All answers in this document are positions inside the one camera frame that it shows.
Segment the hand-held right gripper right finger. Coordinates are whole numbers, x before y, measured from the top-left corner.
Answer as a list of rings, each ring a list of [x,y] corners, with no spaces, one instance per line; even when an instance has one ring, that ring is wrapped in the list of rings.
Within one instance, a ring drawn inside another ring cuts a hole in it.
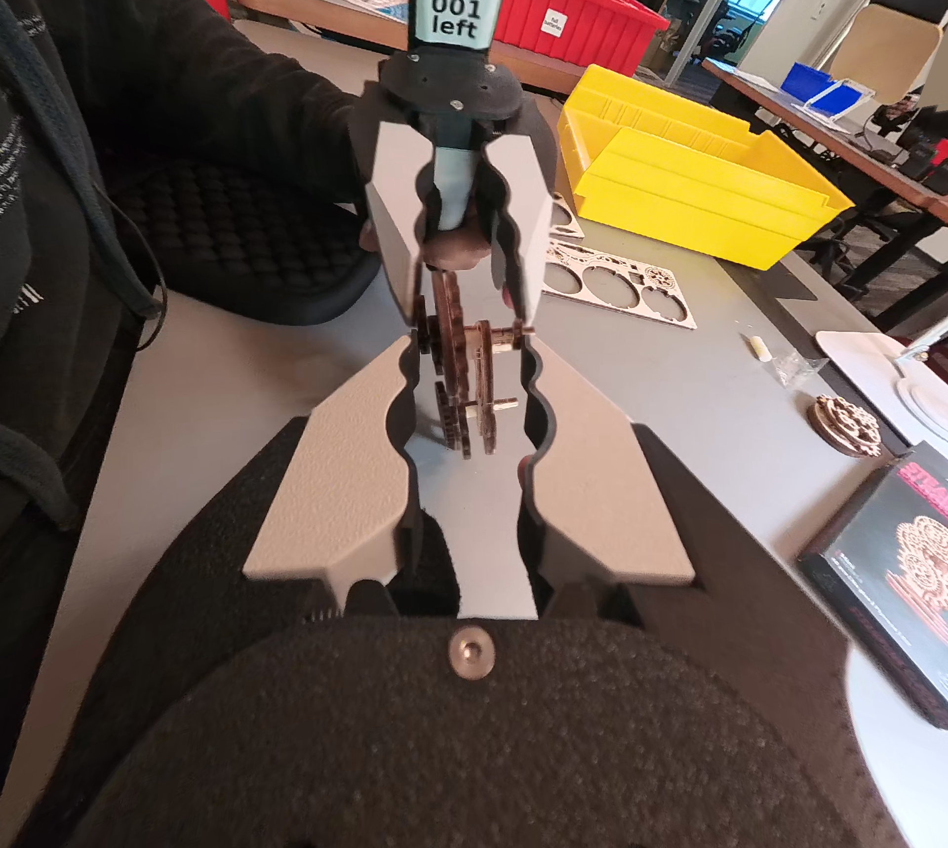
[[[517,546],[543,615],[558,594],[588,586],[610,604],[627,585],[696,581],[630,418],[539,336],[520,354],[524,433]]]

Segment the small punched wooden part sheet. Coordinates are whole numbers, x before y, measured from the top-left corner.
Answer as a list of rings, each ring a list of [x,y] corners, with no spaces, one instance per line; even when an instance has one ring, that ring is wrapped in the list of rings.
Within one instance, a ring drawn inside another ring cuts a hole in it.
[[[552,200],[551,236],[574,240],[584,239],[585,233],[564,196],[554,191]]]

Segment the blue tray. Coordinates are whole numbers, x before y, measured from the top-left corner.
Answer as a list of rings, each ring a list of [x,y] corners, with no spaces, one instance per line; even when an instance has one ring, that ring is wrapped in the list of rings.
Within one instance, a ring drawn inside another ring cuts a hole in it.
[[[780,90],[811,114],[836,120],[853,111],[868,99],[861,87],[796,62],[779,86]]]

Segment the brown background desk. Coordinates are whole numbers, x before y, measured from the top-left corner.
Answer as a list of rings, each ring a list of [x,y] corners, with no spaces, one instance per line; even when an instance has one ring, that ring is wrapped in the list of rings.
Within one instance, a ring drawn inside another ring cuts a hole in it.
[[[799,246],[812,256],[812,267],[849,302],[865,308],[881,275],[923,239],[946,228],[946,195],[902,173],[899,166],[907,162],[902,148],[871,131],[834,131],[794,107],[790,96],[752,84],[728,64],[704,60],[702,68],[717,84],[711,107],[743,119],[753,134],[772,132],[850,201],[842,216],[831,220],[829,230],[820,230]],[[896,202],[907,204],[909,212],[895,215],[898,225],[883,232],[883,244],[853,264],[845,254],[851,234],[857,226],[880,228],[883,211]]]

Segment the wooden gear clock assembly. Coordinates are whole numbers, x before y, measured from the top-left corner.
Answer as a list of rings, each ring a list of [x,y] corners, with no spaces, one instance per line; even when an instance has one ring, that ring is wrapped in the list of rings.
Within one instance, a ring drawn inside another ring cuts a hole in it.
[[[517,406],[515,398],[495,394],[494,356],[523,348],[535,331],[518,319],[509,328],[493,328],[489,321],[464,321],[456,273],[432,270],[433,313],[425,298],[414,303],[414,330],[420,353],[432,357],[436,374],[435,398],[447,446],[472,456],[470,424],[474,424],[486,455],[497,445],[497,414]]]

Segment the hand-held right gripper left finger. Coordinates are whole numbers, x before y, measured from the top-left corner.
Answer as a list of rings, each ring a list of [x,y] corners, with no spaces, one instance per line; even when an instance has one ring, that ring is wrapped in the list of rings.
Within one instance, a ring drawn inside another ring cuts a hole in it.
[[[243,565],[249,580],[317,580],[337,604],[358,581],[419,564],[419,347],[403,335],[314,407]]]

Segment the small clear plastic bag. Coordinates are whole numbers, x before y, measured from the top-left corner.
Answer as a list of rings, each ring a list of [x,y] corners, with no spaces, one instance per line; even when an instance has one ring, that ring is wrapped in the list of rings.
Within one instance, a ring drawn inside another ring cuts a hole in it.
[[[770,362],[776,378],[787,390],[800,390],[813,377],[822,373],[828,358],[810,358],[798,350],[775,354]]]

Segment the dark round wooden gear block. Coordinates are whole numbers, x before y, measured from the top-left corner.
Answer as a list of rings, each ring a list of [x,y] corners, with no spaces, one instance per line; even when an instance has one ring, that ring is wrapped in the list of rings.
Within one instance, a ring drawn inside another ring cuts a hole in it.
[[[820,395],[807,409],[813,430],[838,452],[855,459],[876,459],[883,443],[877,418],[843,397]]]

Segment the person's left forearm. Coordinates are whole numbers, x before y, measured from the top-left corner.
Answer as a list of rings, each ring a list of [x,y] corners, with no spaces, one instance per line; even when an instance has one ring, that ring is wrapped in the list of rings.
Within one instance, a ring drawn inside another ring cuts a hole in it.
[[[205,0],[78,0],[76,12],[76,42],[60,49],[84,110],[356,203],[355,99],[337,85],[259,49]]]

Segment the yellow plastic bin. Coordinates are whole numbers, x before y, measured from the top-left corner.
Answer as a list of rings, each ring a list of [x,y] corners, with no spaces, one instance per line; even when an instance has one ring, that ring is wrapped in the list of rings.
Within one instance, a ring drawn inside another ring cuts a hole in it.
[[[752,269],[853,206],[772,131],[596,64],[557,131],[578,217]]]

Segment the person's left hand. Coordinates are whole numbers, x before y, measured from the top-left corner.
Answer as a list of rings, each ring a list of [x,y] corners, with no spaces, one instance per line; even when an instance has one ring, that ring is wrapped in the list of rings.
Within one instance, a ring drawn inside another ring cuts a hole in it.
[[[491,243],[477,226],[438,231],[424,242],[423,262],[433,269],[460,272],[473,269],[491,253]]]

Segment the grey desk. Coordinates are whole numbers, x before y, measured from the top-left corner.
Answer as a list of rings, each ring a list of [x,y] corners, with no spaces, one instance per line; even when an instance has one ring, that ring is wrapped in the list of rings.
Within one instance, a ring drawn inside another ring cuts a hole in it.
[[[547,304],[538,403],[575,368],[623,411],[694,569],[559,588],[539,620],[372,617],[249,579],[303,403],[402,376],[172,298],[133,363],[2,799],[2,845],[946,846],[946,732],[788,563],[869,477],[737,333]]]

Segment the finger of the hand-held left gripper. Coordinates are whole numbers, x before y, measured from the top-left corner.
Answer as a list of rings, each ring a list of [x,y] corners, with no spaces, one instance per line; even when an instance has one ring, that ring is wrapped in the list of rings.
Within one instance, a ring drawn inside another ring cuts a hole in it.
[[[504,134],[483,146],[478,213],[491,245],[492,282],[528,329],[542,294],[552,212],[552,191],[529,136]]]
[[[425,238],[434,161],[433,143],[420,132],[405,123],[379,124],[366,201],[388,284],[409,328],[423,275],[433,270]]]

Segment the beige chair back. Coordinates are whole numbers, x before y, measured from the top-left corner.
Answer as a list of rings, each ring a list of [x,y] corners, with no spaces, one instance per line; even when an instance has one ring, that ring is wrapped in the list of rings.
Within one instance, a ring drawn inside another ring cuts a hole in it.
[[[870,3],[856,14],[829,74],[863,86],[880,104],[894,104],[912,90],[942,37],[938,23]]]

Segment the white plate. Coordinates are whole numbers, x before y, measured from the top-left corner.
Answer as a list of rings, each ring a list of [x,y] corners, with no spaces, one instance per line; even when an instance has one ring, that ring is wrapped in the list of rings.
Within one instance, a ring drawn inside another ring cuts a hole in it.
[[[947,385],[924,362],[947,333],[947,320],[907,346],[883,333],[823,331],[814,339],[870,405],[910,446],[947,456]]]

